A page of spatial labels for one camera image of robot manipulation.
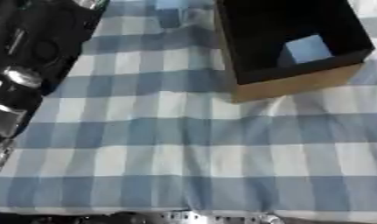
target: open box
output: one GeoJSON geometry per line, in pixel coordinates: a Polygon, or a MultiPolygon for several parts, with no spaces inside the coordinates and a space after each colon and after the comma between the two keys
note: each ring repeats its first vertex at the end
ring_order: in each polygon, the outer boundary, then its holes
{"type": "Polygon", "coordinates": [[[344,84],[374,49],[347,0],[217,0],[215,24],[234,102],[344,84]],[[280,64],[312,37],[331,57],[280,64]]]}

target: metal machine part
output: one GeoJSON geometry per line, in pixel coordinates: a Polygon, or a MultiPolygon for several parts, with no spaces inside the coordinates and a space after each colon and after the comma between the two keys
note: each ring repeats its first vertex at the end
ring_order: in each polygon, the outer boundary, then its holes
{"type": "Polygon", "coordinates": [[[18,215],[0,213],[0,223],[17,224],[281,224],[273,214],[253,214],[245,217],[201,215],[194,212],[113,213],[111,215],[58,216],[18,215]]]}
{"type": "Polygon", "coordinates": [[[14,142],[12,139],[5,139],[0,143],[0,171],[14,151],[14,142]]]}
{"type": "Polygon", "coordinates": [[[0,0],[0,170],[66,78],[110,0],[0,0]]]}
{"type": "Polygon", "coordinates": [[[8,108],[0,104],[0,137],[13,137],[26,110],[8,108]]]}
{"type": "Polygon", "coordinates": [[[90,9],[90,10],[97,10],[103,7],[107,1],[105,0],[73,0],[79,6],[90,9]]]}
{"type": "Polygon", "coordinates": [[[11,81],[28,88],[39,88],[43,82],[38,73],[20,66],[7,66],[2,74],[11,81]]]}

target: shiny metal part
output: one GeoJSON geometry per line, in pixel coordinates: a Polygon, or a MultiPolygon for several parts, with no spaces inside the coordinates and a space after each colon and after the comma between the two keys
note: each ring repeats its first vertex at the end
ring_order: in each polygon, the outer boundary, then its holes
{"type": "Polygon", "coordinates": [[[19,48],[20,44],[24,42],[25,32],[24,30],[17,29],[12,40],[12,43],[9,45],[9,55],[14,54],[19,48]]]}
{"type": "Polygon", "coordinates": [[[12,139],[6,139],[0,143],[0,171],[14,151],[14,142],[12,139]]]}
{"type": "Polygon", "coordinates": [[[0,137],[10,138],[22,122],[25,110],[16,110],[0,104],[0,137]]]}
{"type": "Polygon", "coordinates": [[[20,66],[7,66],[2,74],[9,80],[28,88],[39,88],[42,84],[38,73],[20,66]]]}
{"type": "Polygon", "coordinates": [[[248,217],[207,216],[195,212],[147,213],[151,224],[260,224],[259,215],[248,217]]]}
{"type": "Polygon", "coordinates": [[[106,4],[106,0],[73,0],[80,7],[89,10],[98,10],[106,4]]]}
{"type": "Polygon", "coordinates": [[[284,224],[281,218],[273,214],[262,214],[259,219],[262,224],[284,224]]]}

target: blue and white checkered tablecloth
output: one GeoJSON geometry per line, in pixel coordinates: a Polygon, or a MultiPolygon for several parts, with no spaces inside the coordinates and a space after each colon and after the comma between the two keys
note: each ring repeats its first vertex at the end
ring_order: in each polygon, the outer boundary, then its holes
{"type": "MultiPolygon", "coordinates": [[[[352,0],[377,47],[377,0],[352,0]]],[[[113,1],[0,173],[0,212],[377,221],[377,50],[343,87],[229,103],[212,5],[113,1]]]]}

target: brown cardboard edge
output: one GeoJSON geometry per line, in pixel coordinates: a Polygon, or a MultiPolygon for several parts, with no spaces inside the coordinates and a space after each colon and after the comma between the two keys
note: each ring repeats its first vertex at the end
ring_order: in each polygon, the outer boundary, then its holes
{"type": "Polygon", "coordinates": [[[344,66],[285,79],[237,85],[232,92],[232,102],[246,102],[282,95],[293,95],[344,85],[355,75],[361,66],[362,64],[344,66]]]}

